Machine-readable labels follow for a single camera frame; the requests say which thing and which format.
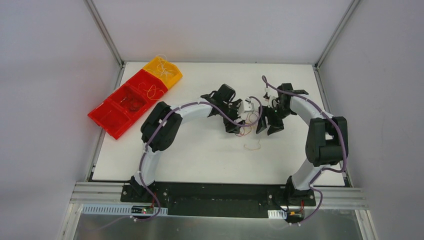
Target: cable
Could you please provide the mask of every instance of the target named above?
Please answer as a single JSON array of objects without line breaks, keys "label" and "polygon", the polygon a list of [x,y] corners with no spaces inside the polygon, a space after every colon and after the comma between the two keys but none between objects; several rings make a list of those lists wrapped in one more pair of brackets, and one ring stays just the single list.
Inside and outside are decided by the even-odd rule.
[{"label": "cable", "polygon": [[88,229],[88,228],[85,228],[82,225],[81,225],[81,227],[82,227],[82,229],[84,231],[87,231],[87,232],[96,232],[96,231],[102,230],[102,229],[104,229],[106,227],[109,227],[110,225],[115,224],[115,223],[121,221],[122,219],[127,219],[127,218],[130,218],[130,217],[127,216],[127,215],[126,216],[121,216],[121,217],[119,217],[119,218],[117,218],[117,219],[115,219],[115,220],[113,220],[113,221],[111,221],[111,222],[109,222],[109,223],[107,223],[107,224],[105,224],[103,226],[100,226],[100,227],[97,227],[97,228],[94,228],[94,229]]},{"label": "cable", "polygon": [[139,164],[139,166],[138,166],[138,174],[139,174],[139,177],[140,177],[140,181],[141,181],[141,185],[146,189],[146,191],[153,197],[153,199],[156,201],[156,203],[157,203],[157,208],[158,208],[158,210],[157,210],[157,212],[155,213],[155,214],[153,214],[153,215],[151,215],[150,217],[148,217],[148,218],[145,218],[145,219],[137,219],[137,221],[138,222],[146,222],[146,221],[150,221],[150,220],[152,220],[152,219],[154,219],[154,218],[156,218],[158,215],[159,215],[159,213],[161,212],[161,203],[159,202],[159,199],[156,197],[156,195],[148,188],[148,186],[146,185],[146,183],[145,183],[145,181],[143,180],[143,176],[142,176],[142,166],[143,166],[143,161],[144,161],[144,159],[145,159],[145,157],[146,157],[146,154],[147,154],[147,152],[148,152],[148,150],[149,150],[149,145],[150,145],[150,143],[152,143],[152,141],[153,141],[153,139],[155,138],[155,136],[158,134],[158,132],[159,132],[159,130],[162,128],[162,126],[166,123],[166,121],[167,121],[167,119],[173,114],[173,113],[175,113],[176,111],[178,111],[178,110],[181,110],[181,109],[183,109],[183,108],[187,108],[187,107],[190,107],[190,106],[194,106],[194,105],[199,105],[199,104],[204,104],[204,105],[209,105],[209,106],[211,106],[211,107],[213,107],[214,109],[216,109],[219,113],[220,113],[220,115],[221,116],[223,116],[224,118],[226,118],[230,123],[232,123],[232,124],[234,124],[234,125],[236,125],[236,126],[239,126],[239,127],[250,127],[250,126],[253,126],[253,125],[255,125],[258,121],[259,121],[259,119],[261,118],[261,116],[262,116],[262,103],[261,103],[261,101],[258,99],[258,98],[256,98],[255,96],[249,96],[249,98],[251,98],[251,99],[254,99],[254,100],[256,100],[258,103],[259,103],[259,116],[258,116],[258,118],[254,121],[254,122],[252,122],[252,123],[249,123],[249,124],[246,124],[246,125],[243,125],[243,124],[239,124],[239,123],[237,123],[237,122],[235,122],[235,121],[233,121],[231,118],[229,118],[221,109],[219,109],[219,107],[217,107],[217,106],[215,106],[214,104],[212,104],[212,103],[210,103],[210,102],[208,102],[208,101],[201,101],[201,102],[190,102],[190,103],[186,103],[186,104],[184,104],[184,105],[181,105],[180,107],[176,107],[176,108],[174,108],[174,109],[172,109],[170,112],[168,112],[168,114],[166,114],[166,116],[163,118],[163,120],[160,122],[160,124],[159,124],[159,126],[157,126],[157,128],[156,128],[156,130],[154,130],[154,132],[153,132],[153,134],[151,135],[151,137],[149,138],[149,140],[146,142],[146,144],[145,144],[145,151],[143,152],[143,155],[141,156],[141,160],[140,160],[140,164]]},{"label": "cable", "polygon": [[309,216],[305,217],[305,219],[303,219],[302,221],[300,221],[299,223],[304,223],[306,220],[310,219],[318,211],[318,209],[320,209],[321,205],[323,204],[323,192],[321,190],[319,190],[319,189],[314,188],[313,186],[309,186],[309,187],[313,191],[319,193],[319,196],[320,196],[319,203],[318,203],[318,206],[316,206],[315,210]]},{"label": "cable", "polygon": [[309,188],[312,189],[315,192],[318,192],[321,197],[319,199],[318,206],[316,206],[315,210],[309,216],[307,216],[305,219],[303,219],[302,221],[300,221],[299,222],[299,224],[300,224],[300,223],[305,222],[309,218],[311,218],[320,209],[320,207],[321,207],[321,205],[323,203],[323,192],[313,187],[313,183],[315,182],[315,180],[317,180],[317,178],[321,175],[321,173],[323,171],[326,171],[326,170],[332,171],[332,172],[335,172],[335,173],[343,173],[344,171],[346,171],[346,166],[347,166],[347,163],[348,163],[348,159],[347,159],[347,155],[346,155],[345,141],[343,140],[342,131],[340,131],[339,126],[315,102],[313,102],[312,100],[310,100],[309,98],[307,98],[305,96],[298,95],[298,94],[295,94],[295,93],[292,93],[292,92],[289,92],[289,91],[283,91],[283,90],[280,90],[280,89],[272,86],[271,84],[268,83],[267,77],[265,75],[262,75],[262,81],[266,84],[266,87],[267,88],[270,87],[270,88],[274,89],[275,91],[277,91],[279,93],[287,94],[287,95],[293,96],[293,97],[297,97],[297,98],[303,99],[303,100],[307,101],[308,103],[310,103],[315,109],[317,109],[321,113],[321,115],[323,115],[331,123],[331,125],[333,125],[333,127],[335,128],[335,130],[337,132],[338,140],[339,140],[340,145],[341,145],[341,153],[342,153],[342,156],[343,156],[343,166],[341,167],[340,170],[332,169],[330,167],[323,167],[321,169],[321,171],[319,171],[312,178],[312,180],[309,182]]}]

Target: gray wall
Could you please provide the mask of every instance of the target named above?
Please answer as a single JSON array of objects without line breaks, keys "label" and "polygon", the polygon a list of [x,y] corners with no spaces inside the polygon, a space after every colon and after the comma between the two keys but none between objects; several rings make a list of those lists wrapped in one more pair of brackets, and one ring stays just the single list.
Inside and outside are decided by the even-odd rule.
[{"label": "gray wall", "polygon": [[380,239],[424,239],[424,1],[364,0],[321,68]]},{"label": "gray wall", "polygon": [[0,239],[58,236],[118,73],[82,0],[0,3]]},{"label": "gray wall", "polygon": [[351,0],[94,0],[121,57],[315,63]]}]

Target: black mounting plate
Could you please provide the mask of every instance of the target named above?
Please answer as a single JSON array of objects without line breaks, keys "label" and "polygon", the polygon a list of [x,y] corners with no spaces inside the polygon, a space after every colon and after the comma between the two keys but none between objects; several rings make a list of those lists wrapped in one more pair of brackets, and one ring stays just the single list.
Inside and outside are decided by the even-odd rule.
[{"label": "black mounting plate", "polygon": [[[283,185],[154,182],[149,188],[173,216],[268,218],[268,210],[288,204]],[[304,199],[305,206],[316,205],[313,191],[312,196]],[[122,188],[121,202],[152,201],[142,186],[126,184]],[[291,205],[290,209],[299,208]]]}]

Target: white table surface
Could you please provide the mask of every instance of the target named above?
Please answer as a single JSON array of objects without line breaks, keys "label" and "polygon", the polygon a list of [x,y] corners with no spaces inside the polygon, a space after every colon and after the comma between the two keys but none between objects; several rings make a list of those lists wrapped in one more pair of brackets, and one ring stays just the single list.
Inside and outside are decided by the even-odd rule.
[{"label": "white table surface", "polygon": [[[145,64],[127,63],[120,84]],[[265,84],[261,76],[266,75],[274,86],[292,83],[294,89],[305,89],[318,105],[323,106],[311,65],[180,62],[176,66],[183,77],[161,99],[169,105],[192,102],[200,95],[218,90],[222,84],[235,89],[235,99],[256,96],[263,100]],[[150,110],[118,140],[106,133],[93,180],[126,181],[137,171],[142,155],[140,127]],[[173,144],[161,156],[156,181],[285,184],[306,158],[308,126],[299,116],[293,115],[283,122],[285,129],[271,136],[267,136],[265,130],[259,135],[252,131],[242,137],[226,133],[221,116],[183,124]],[[251,149],[258,147],[259,139],[260,149],[244,148],[244,145]],[[327,171],[315,184],[343,186],[344,181],[341,174]]]}]

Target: white connector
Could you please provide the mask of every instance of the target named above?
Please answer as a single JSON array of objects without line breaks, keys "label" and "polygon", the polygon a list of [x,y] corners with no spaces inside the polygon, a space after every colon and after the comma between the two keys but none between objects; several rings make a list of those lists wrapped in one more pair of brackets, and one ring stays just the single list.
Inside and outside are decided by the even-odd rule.
[{"label": "white connector", "polygon": [[255,111],[255,105],[251,102],[250,98],[246,98],[244,101],[240,103],[238,107],[238,115],[245,113],[253,113]]}]

